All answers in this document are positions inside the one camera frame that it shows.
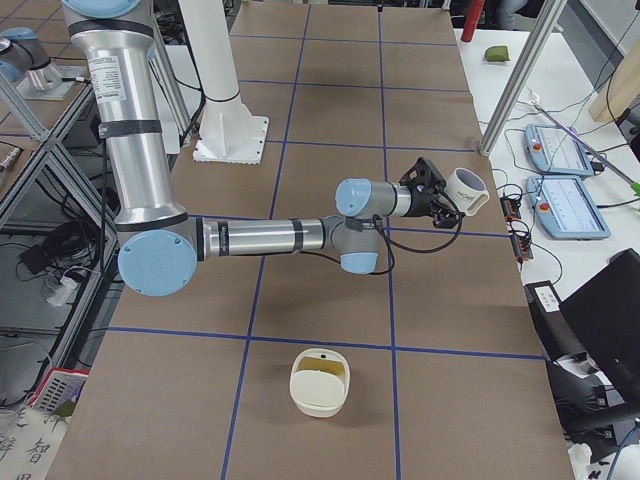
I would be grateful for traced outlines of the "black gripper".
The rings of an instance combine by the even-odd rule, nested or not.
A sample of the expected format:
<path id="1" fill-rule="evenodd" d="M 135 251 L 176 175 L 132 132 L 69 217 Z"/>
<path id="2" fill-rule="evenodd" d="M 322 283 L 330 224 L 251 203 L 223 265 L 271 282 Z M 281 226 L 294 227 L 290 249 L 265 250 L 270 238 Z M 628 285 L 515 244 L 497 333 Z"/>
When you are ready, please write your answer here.
<path id="1" fill-rule="evenodd" d="M 409 191 L 409 217 L 431 217 L 433 226 L 438 229 L 453 229 L 460 224 L 462 213 L 456 208 L 451 208 L 444 200 L 441 186 L 416 184 L 410 186 Z"/>

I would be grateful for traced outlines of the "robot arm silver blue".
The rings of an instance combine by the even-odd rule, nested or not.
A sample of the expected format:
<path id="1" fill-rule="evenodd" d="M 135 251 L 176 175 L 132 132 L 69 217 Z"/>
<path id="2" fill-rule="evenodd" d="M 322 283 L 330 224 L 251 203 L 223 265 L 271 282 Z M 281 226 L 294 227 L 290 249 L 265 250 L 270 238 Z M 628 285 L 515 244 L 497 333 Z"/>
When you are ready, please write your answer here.
<path id="1" fill-rule="evenodd" d="M 214 221 L 191 217 L 173 196 L 149 58 L 155 45 L 147 1 L 67 1 L 73 45 L 86 57 L 121 209 L 115 224 L 119 273 L 133 290 L 167 296 L 210 257 L 305 254 L 333 249 L 341 268 L 373 275 L 395 244 L 387 217 L 429 217 L 459 231 L 463 214 L 439 170 L 419 159 L 399 182 L 346 179 L 337 214 L 319 219 Z"/>

